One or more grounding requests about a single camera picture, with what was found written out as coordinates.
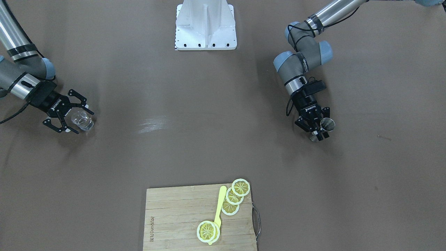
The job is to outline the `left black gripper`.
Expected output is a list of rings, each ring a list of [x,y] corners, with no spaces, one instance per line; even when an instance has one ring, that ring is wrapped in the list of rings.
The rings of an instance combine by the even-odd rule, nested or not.
[[[324,138],[330,137],[330,107],[324,107],[322,109],[314,95],[304,97],[301,92],[293,93],[292,102],[299,115],[294,123],[304,130],[304,132],[310,133],[310,141],[322,141],[322,135]]]

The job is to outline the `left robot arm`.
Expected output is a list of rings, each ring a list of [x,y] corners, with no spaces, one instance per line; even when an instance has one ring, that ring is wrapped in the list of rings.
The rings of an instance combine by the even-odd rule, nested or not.
[[[333,58],[327,41],[316,41],[316,36],[326,28],[352,16],[364,0],[333,0],[303,22],[287,25],[285,38],[294,52],[280,53],[274,59],[274,67],[290,95],[289,103],[297,112],[295,124],[309,134],[311,141],[318,142],[329,137],[336,124],[330,117],[330,108],[321,107],[315,94],[326,88],[322,80],[309,80],[306,73]]]

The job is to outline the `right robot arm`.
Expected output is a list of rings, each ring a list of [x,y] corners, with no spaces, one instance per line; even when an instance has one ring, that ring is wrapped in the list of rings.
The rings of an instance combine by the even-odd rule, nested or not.
[[[51,130],[77,134],[77,130],[68,126],[65,117],[72,108],[81,108],[93,115],[87,98],[73,89],[67,95],[56,91],[54,64],[41,54],[5,0],[0,3],[0,27],[1,43],[10,57],[8,60],[1,56],[0,60],[1,97],[12,94],[25,101],[18,112],[1,123],[13,119],[30,105],[47,115],[43,124]]]

